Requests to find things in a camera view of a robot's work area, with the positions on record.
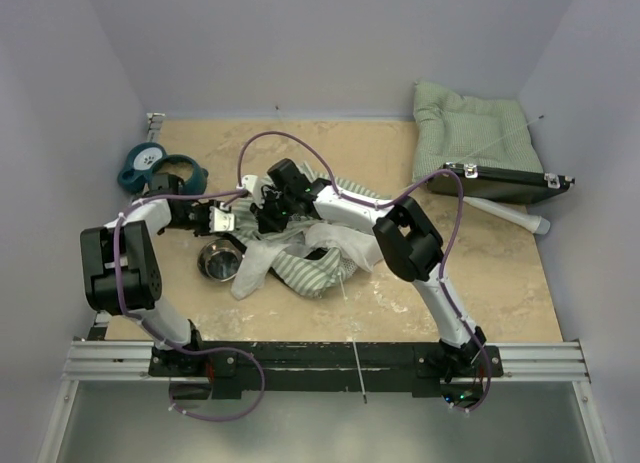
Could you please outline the green striped pet tent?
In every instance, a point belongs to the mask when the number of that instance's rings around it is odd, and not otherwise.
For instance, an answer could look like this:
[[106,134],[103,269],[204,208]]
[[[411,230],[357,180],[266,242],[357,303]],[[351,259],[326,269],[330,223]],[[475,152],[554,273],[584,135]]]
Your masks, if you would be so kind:
[[343,223],[295,216],[283,232],[261,234],[250,211],[252,203],[246,197],[231,205],[235,217],[231,235],[245,246],[231,286],[238,300],[261,288],[270,271],[297,294],[319,298],[359,269],[371,273],[383,260],[374,236]]

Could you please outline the white tent pole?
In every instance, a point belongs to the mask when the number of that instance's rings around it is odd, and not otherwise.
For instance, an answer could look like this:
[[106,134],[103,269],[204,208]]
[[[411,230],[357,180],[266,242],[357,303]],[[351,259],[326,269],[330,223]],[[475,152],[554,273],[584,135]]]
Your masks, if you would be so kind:
[[356,363],[356,369],[357,369],[357,374],[358,374],[358,380],[359,380],[359,384],[360,384],[360,390],[361,390],[361,394],[362,394],[362,399],[363,399],[363,403],[365,405],[368,404],[368,396],[367,396],[367,392],[366,392],[366,386],[365,386],[365,382],[364,382],[364,375],[363,375],[363,370],[362,370],[362,365],[361,365],[361,360],[360,360],[360,356],[359,356],[359,350],[358,350],[358,346],[357,346],[357,324],[354,320],[353,317],[353,311],[352,311],[352,306],[350,303],[350,300],[347,296],[346,290],[345,290],[345,284],[344,284],[344,279],[340,278],[340,289],[341,289],[341,293],[342,293],[342,297],[343,297],[343,301],[345,304],[345,312],[347,314],[348,317],[348,325],[349,325],[349,334],[350,334],[350,341],[351,341],[351,345],[352,345],[352,349],[353,349],[353,353],[354,353],[354,359],[355,359],[355,363]]
[[513,130],[511,130],[511,131],[509,131],[509,132],[507,132],[507,133],[503,134],[501,137],[499,137],[499,138],[495,139],[494,141],[492,141],[492,142],[490,142],[490,143],[488,143],[488,144],[485,144],[484,146],[481,146],[481,147],[479,147],[479,148],[475,149],[474,151],[472,151],[472,152],[468,153],[467,155],[465,155],[465,156],[464,156],[464,157],[462,157],[462,158],[463,158],[463,159],[465,159],[465,158],[469,158],[469,157],[475,156],[475,155],[477,155],[477,154],[479,154],[479,153],[482,153],[483,151],[488,150],[489,148],[491,148],[491,147],[495,146],[496,144],[498,144],[498,143],[500,143],[500,142],[504,141],[505,139],[508,139],[509,137],[511,137],[511,136],[513,136],[513,135],[515,135],[515,134],[519,133],[520,131],[525,130],[525,129],[527,129],[527,130],[528,130],[528,128],[529,128],[530,126],[532,126],[532,125],[536,124],[537,122],[539,122],[539,121],[543,120],[544,118],[545,118],[545,115],[544,115],[544,114],[541,114],[541,115],[537,116],[536,118],[534,118],[534,119],[532,119],[532,120],[530,120],[530,121],[526,122],[525,124],[523,124],[523,125],[521,125],[521,126],[519,126],[519,127],[515,128],[515,129],[513,129]]

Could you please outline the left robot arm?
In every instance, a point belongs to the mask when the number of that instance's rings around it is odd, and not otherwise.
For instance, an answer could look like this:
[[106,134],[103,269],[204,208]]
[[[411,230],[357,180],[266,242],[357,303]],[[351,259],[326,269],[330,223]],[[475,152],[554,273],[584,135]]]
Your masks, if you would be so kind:
[[167,228],[211,235],[220,202],[183,190],[177,175],[154,176],[148,190],[115,220],[83,230],[80,248],[88,305],[138,324],[152,337],[152,357],[162,367],[196,375],[206,366],[207,351],[193,322],[163,296],[152,238]]

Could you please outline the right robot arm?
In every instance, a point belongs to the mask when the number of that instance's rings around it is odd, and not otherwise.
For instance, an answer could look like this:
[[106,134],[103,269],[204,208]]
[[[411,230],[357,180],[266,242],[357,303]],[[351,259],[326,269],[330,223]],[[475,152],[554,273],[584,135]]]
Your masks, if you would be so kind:
[[242,183],[254,199],[251,211],[262,233],[281,232],[292,217],[300,216],[374,236],[387,267],[413,285],[431,313],[448,369],[459,376],[480,364],[490,370],[486,337],[445,270],[451,248],[409,194],[394,200],[364,197],[331,179],[309,180],[290,159],[274,164],[266,181],[245,176]]

